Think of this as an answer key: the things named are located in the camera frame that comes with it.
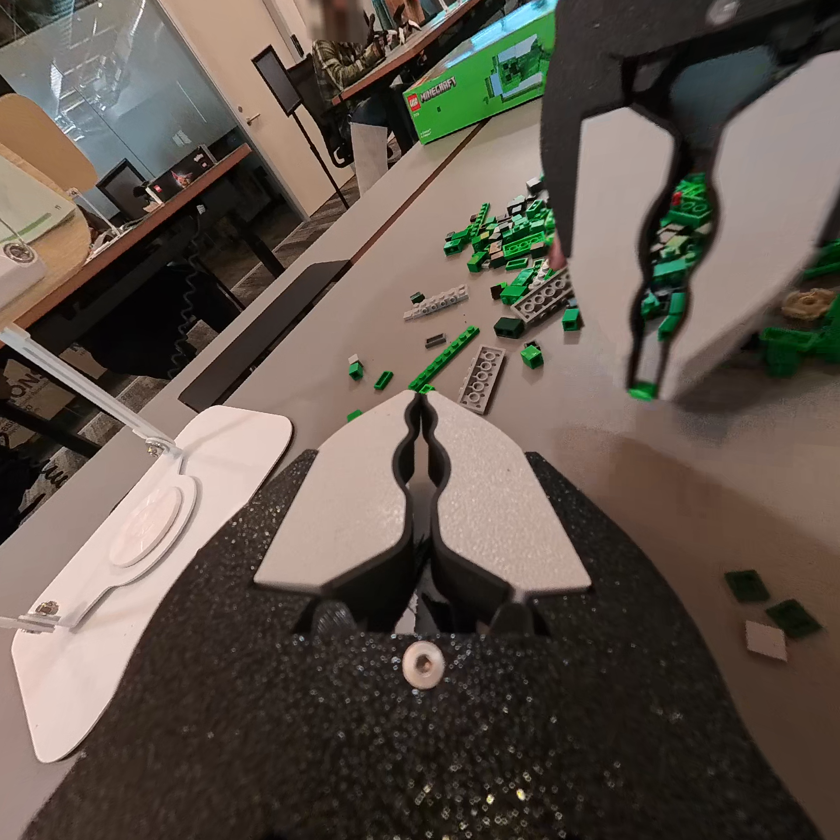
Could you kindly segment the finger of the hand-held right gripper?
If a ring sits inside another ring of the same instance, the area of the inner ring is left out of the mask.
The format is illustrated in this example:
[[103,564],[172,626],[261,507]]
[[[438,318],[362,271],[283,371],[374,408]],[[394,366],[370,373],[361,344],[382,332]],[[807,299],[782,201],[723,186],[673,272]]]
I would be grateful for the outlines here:
[[622,107],[581,125],[570,278],[589,344],[615,384],[632,387],[644,350],[641,300],[650,242],[674,191],[676,140],[644,110]]
[[812,257],[837,203],[838,135],[837,51],[812,58],[728,121],[710,171],[717,220],[689,279],[661,400],[740,347]]

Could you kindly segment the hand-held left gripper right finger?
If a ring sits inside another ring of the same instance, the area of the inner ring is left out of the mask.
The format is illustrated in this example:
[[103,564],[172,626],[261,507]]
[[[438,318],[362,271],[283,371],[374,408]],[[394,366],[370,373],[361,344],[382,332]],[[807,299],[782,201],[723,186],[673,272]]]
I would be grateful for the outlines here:
[[462,617],[490,626],[509,605],[580,594],[592,578],[525,452],[486,419],[425,395],[431,571]]

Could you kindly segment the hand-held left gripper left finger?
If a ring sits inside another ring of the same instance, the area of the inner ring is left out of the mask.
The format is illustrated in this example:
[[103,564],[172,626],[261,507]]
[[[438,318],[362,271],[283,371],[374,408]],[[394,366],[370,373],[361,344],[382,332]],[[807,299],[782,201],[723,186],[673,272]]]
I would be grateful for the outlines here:
[[399,392],[345,424],[318,449],[255,573],[258,586],[345,604],[390,632],[416,586],[407,483],[422,400]]

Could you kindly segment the pile of green toy bricks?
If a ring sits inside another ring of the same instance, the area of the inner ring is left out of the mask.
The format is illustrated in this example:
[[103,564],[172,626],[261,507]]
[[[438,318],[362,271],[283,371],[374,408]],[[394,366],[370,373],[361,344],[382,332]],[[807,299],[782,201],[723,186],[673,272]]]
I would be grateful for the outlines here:
[[[554,218],[543,176],[528,181],[527,187],[528,194],[516,197],[506,216],[489,217],[490,206],[484,203],[466,228],[447,234],[444,241],[446,256],[472,247],[467,264],[471,272],[489,268],[515,273],[511,280],[491,289],[492,296],[508,306],[555,274],[549,266]],[[653,279],[641,300],[641,313],[645,333],[656,337],[654,364],[661,361],[661,354],[686,318],[689,279],[706,248],[711,218],[706,173],[691,171],[675,186],[658,231],[650,240]],[[747,341],[747,350],[759,352],[771,376],[790,377],[807,358],[838,363],[838,286],[829,290],[834,290],[837,298],[823,318],[802,322],[786,319],[780,313],[781,325],[762,328]]]

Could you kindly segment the tan round toy piece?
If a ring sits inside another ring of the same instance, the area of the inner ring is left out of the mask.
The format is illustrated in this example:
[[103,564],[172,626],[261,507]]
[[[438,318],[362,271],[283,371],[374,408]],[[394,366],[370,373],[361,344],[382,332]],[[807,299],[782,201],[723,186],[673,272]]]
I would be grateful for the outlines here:
[[834,290],[793,290],[783,300],[780,312],[785,319],[813,322],[827,315],[836,299]]

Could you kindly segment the long green plate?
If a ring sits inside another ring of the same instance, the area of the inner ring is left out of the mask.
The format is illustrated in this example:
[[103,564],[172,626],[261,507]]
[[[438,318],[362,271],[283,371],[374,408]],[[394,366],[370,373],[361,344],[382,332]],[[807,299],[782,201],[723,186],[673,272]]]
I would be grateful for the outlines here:
[[413,392],[421,385],[431,384],[433,379],[452,361],[478,334],[480,329],[470,325],[445,350],[437,355],[407,386]]

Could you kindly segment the dark green flat tile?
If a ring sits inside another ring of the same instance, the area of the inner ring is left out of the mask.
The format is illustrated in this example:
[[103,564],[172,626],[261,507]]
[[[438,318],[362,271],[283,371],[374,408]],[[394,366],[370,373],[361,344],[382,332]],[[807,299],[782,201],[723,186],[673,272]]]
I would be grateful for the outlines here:
[[756,570],[728,571],[723,580],[738,603],[764,603],[770,599],[770,592]]
[[788,599],[768,607],[766,616],[790,639],[800,640],[823,630],[804,606],[795,599]]

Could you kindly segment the white flat stand base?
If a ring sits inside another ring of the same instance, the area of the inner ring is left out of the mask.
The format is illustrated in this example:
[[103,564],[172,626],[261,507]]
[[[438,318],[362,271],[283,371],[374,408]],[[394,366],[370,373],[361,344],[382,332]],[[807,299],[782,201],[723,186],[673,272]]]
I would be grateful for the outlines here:
[[113,698],[134,649],[198,550],[285,454],[285,416],[230,406],[199,413],[35,600],[56,604],[11,652],[36,759],[63,760]]

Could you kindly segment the black sign on stand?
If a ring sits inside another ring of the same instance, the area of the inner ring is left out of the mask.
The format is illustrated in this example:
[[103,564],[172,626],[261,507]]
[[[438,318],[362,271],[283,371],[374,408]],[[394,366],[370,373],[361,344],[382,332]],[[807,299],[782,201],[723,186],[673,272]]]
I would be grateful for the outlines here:
[[293,79],[290,77],[289,72],[282,65],[274,47],[268,46],[263,49],[255,58],[252,59],[252,63],[274,98],[278,101],[283,112],[287,117],[291,117],[294,120],[302,136],[308,143],[310,151],[320,164],[323,173],[327,176],[335,195],[340,199],[344,208],[349,210],[350,205],[347,202],[341,187],[339,187],[334,180],[331,171],[327,167],[319,150],[316,148],[312,138],[309,136],[298,117],[297,110],[303,103],[301,94]]

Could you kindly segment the brown cardboard box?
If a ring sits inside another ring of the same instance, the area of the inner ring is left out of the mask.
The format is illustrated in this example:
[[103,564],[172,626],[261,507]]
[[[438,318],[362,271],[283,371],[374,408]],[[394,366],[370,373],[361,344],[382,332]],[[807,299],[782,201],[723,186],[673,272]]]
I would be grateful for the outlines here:
[[12,404],[43,419],[53,419],[72,400],[72,395],[42,373],[8,360],[3,373],[10,385]]

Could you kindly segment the brown wooden table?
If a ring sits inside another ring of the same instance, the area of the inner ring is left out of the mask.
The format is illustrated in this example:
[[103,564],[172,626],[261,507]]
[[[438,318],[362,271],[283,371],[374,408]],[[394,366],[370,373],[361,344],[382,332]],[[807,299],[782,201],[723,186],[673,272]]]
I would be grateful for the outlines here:
[[96,287],[96,298],[89,302],[89,308],[66,313],[72,335],[87,331],[91,323],[130,298],[166,264],[184,256],[195,233],[194,224],[188,222],[179,228],[175,224],[185,220],[199,205],[205,206],[206,221],[210,224],[216,217],[227,217],[263,266],[278,278],[284,270],[282,264],[235,211],[237,194],[229,181],[230,173],[250,153],[249,146],[241,144],[194,183],[114,239],[109,247],[95,256],[85,251],[88,260],[83,264],[74,256],[72,244],[63,245],[58,240],[64,234],[71,234],[73,240],[88,245],[89,232],[84,216],[77,213],[67,226],[49,232],[44,244],[35,245],[41,258],[49,263],[48,274],[2,309],[2,329],[10,326],[30,328],[37,321],[49,318],[51,312],[80,289]]

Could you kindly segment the dark printed box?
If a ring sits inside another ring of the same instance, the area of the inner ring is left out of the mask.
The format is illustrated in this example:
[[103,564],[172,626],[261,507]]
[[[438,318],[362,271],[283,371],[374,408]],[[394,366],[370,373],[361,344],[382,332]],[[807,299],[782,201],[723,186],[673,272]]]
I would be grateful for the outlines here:
[[210,150],[200,144],[150,182],[149,190],[163,202],[169,201],[213,168],[216,162]]

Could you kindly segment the black monitor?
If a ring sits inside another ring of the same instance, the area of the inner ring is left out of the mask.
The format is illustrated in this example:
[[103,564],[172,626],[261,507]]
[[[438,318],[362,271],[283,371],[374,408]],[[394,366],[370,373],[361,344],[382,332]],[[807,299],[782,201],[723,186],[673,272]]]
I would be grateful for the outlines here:
[[122,159],[96,184],[99,192],[128,221],[144,218],[149,196],[144,189],[145,176],[129,159]]

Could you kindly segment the white box device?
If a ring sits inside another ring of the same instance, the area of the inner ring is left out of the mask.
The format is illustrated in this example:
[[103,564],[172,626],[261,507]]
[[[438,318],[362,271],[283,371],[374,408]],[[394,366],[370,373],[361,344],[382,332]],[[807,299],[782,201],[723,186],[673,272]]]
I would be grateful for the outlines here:
[[46,276],[32,244],[70,218],[76,206],[47,185],[1,159],[1,305]]

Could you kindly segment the rounded wooden board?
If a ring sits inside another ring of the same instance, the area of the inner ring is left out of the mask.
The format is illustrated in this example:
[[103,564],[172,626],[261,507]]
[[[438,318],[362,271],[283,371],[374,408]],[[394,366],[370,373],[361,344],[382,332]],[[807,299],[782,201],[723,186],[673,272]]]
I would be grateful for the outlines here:
[[[2,156],[66,200],[69,191],[96,185],[98,176],[86,155],[34,101],[17,93],[1,98]],[[37,284],[2,307],[2,327],[14,322],[24,328],[85,284],[82,269],[91,249],[88,221],[78,205],[71,215],[34,243],[47,272]]]

